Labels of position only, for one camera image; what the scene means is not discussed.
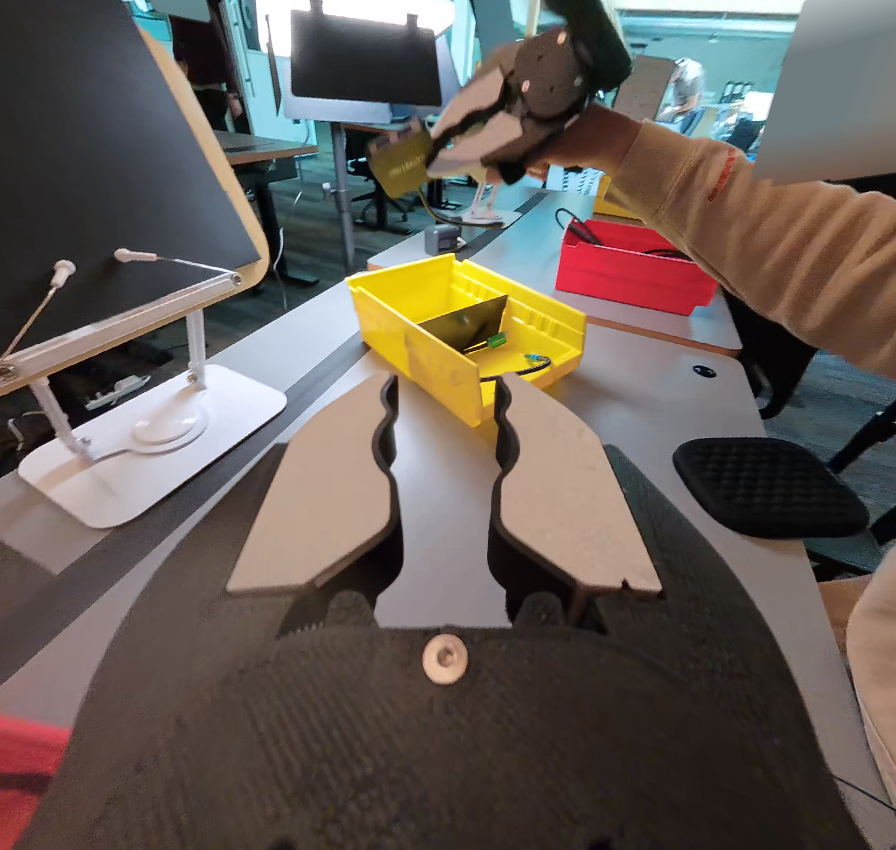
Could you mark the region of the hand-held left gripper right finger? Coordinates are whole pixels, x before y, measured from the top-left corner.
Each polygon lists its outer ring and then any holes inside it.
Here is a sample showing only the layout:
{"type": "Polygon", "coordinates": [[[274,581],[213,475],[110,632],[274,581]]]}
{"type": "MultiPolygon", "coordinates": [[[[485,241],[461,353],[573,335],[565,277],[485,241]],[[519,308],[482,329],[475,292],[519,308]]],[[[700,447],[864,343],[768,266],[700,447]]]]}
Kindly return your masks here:
{"type": "Polygon", "coordinates": [[[499,474],[487,564],[510,620],[535,593],[559,598],[571,624],[593,598],[661,598],[659,575],[598,434],[517,374],[497,378],[494,416],[499,474]]]}

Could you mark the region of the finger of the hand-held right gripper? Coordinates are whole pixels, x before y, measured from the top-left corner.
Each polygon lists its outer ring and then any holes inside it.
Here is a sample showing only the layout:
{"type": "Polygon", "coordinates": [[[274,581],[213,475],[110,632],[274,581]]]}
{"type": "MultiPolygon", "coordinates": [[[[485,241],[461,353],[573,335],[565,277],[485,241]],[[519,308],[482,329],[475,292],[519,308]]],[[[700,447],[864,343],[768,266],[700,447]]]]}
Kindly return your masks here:
{"type": "Polygon", "coordinates": [[[464,138],[471,143],[511,143],[521,139],[521,120],[507,111],[507,79],[495,65],[482,69],[445,106],[431,137],[434,143],[464,138]]]}
{"type": "Polygon", "coordinates": [[[515,116],[492,116],[461,131],[440,118],[431,131],[428,179],[459,175],[483,177],[489,169],[524,161],[523,122],[515,116]]]}

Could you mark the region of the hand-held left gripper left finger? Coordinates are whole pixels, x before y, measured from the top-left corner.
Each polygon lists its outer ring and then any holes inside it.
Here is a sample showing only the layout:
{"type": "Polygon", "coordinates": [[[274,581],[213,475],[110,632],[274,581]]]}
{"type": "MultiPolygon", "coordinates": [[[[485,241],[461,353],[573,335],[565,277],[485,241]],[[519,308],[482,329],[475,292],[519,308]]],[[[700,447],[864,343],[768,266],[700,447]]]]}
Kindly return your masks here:
{"type": "Polygon", "coordinates": [[[375,372],[286,444],[226,588],[237,596],[322,588],[350,573],[377,597],[404,562],[395,375],[375,372]]]}

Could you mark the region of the silver adapter with grey cable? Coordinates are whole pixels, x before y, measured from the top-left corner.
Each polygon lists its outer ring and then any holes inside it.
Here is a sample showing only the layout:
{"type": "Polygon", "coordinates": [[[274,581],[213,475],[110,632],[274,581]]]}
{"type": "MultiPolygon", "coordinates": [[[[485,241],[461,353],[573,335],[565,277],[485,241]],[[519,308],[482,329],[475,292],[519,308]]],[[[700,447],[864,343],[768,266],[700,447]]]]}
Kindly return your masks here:
{"type": "Polygon", "coordinates": [[[424,210],[437,223],[464,227],[460,217],[447,217],[432,208],[427,197],[427,168],[433,151],[428,128],[418,122],[400,131],[382,132],[366,145],[366,160],[385,193],[393,200],[417,192],[424,210]]]}

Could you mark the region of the yellow plastic bin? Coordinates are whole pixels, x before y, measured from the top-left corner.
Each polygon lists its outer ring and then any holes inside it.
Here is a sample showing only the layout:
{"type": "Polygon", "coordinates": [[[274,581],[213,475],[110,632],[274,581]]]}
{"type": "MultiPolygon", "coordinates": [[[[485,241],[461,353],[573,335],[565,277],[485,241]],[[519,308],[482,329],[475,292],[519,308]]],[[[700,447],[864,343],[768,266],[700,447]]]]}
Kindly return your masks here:
{"type": "Polygon", "coordinates": [[[595,216],[610,217],[641,223],[639,216],[633,214],[629,208],[621,204],[613,189],[609,175],[601,174],[598,190],[593,204],[592,213],[595,216]]]}
{"type": "Polygon", "coordinates": [[[493,416],[497,378],[542,389],[581,363],[584,313],[453,254],[349,278],[363,341],[466,425],[493,416]],[[461,354],[420,329],[425,320],[507,295],[501,334],[461,354]]]}

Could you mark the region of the person's right forearm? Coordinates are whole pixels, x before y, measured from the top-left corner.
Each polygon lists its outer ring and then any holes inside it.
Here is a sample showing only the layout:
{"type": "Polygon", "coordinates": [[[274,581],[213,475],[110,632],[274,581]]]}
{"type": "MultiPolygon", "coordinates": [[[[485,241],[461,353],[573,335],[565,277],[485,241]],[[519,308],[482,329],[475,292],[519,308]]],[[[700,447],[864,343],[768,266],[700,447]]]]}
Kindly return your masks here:
{"type": "Polygon", "coordinates": [[[808,345],[895,376],[895,201],[774,185],[729,145],[621,117],[623,206],[757,314],[808,345]]]}

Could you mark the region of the person's right hand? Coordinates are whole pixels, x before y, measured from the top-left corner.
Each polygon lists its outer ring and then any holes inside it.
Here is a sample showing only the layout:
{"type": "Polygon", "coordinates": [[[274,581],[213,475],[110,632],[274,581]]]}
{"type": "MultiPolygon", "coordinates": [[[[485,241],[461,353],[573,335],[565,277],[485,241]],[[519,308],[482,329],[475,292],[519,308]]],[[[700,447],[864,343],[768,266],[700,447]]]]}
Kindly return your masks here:
{"type": "Polygon", "coordinates": [[[567,170],[595,169],[615,177],[643,125],[642,121],[603,105],[589,105],[527,161],[526,172],[545,179],[549,169],[558,166],[567,170]]]}

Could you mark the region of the black screen on pole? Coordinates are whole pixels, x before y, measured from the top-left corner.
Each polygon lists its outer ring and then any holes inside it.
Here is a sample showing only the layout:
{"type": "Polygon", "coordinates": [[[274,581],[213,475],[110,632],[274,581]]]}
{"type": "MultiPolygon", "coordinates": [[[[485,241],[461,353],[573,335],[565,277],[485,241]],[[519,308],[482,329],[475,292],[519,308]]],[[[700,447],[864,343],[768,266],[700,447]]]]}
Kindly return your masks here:
{"type": "Polygon", "coordinates": [[[332,16],[322,1],[291,10],[290,95],[330,102],[320,119],[330,124],[335,186],[330,190],[339,212],[345,274],[355,272],[354,220],[348,188],[344,122],[352,108],[442,104],[437,43],[431,29],[420,28],[415,14],[402,25],[332,16]]]}

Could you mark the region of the black office chair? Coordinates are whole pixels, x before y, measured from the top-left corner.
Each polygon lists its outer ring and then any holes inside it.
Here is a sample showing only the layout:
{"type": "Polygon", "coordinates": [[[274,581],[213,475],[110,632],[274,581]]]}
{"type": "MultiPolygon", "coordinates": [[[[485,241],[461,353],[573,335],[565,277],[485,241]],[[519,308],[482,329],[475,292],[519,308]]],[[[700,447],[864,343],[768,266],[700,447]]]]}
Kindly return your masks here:
{"type": "Polygon", "coordinates": [[[354,219],[355,225],[362,229],[385,231],[400,237],[409,236],[411,234],[408,227],[409,209],[388,197],[382,185],[375,178],[367,160],[361,157],[348,158],[347,171],[352,176],[362,177],[364,181],[372,185],[372,189],[367,193],[350,199],[351,204],[364,203],[360,215],[354,219]],[[395,226],[389,221],[389,207],[400,216],[401,226],[395,226]]]}

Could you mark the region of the black bin divider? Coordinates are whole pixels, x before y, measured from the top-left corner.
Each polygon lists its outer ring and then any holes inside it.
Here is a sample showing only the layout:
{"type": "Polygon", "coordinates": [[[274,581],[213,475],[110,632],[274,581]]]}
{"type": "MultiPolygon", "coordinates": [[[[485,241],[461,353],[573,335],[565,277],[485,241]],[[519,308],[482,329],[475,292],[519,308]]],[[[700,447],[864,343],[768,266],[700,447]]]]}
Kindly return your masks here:
{"type": "Polygon", "coordinates": [[[502,295],[420,322],[419,327],[454,351],[466,354],[501,334],[508,296],[502,295]]]}

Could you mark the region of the wooden top desk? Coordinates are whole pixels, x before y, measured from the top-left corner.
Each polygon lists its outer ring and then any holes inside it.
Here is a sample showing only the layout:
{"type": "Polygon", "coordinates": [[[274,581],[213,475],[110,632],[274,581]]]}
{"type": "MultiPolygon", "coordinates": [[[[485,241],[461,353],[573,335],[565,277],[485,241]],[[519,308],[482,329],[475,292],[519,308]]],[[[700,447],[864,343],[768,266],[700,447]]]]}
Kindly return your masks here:
{"type": "Polygon", "coordinates": [[[268,242],[269,273],[301,286],[315,286],[319,278],[293,273],[281,251],[283,234],[278,221],[271,185],[298,176],[297,159],[318,153],[316,145],[294,140],[266,139],[239,132],[214,130],[218,143],[233,168],[246,196],[255,205],[263,234],[268,242]]]}

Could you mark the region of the white power strip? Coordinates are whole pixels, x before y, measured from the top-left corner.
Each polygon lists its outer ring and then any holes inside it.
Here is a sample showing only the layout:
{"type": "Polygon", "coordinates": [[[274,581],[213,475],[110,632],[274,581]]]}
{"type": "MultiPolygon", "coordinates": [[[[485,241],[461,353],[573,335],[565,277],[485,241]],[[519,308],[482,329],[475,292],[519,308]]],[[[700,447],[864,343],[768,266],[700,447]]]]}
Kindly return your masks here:
{"type": "Polygon", "coordinates": [[[84,402],[87,411],[96,411],[117,405],[124,398],[142,390],[151,380],[151,375],[129,375],[114,382],[110,390],[99,392],[84,402]]]}

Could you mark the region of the person in beige hoodie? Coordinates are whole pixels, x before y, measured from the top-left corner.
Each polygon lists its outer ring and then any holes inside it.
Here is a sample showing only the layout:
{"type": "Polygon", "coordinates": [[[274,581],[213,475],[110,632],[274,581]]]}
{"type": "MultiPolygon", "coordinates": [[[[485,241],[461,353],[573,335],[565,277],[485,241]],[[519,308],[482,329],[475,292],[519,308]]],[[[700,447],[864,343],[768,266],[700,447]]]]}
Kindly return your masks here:
{"type": "Polygon", "coordinates": [[[895,560],[889,555],[847,621],[847,662],[868,745],[895,802],[895,560]]]}

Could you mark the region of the black wood-rimmed board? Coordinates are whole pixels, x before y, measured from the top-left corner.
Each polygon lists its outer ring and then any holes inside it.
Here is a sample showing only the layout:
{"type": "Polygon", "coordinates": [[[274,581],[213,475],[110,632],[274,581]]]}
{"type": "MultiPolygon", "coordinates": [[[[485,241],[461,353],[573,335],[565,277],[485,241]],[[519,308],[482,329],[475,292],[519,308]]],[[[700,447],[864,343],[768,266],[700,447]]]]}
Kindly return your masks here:
{"type": "Polygon", "coordinates": [[[2,394],[258,284],[263,230],[122,0],[2,0],[2,394]]]}

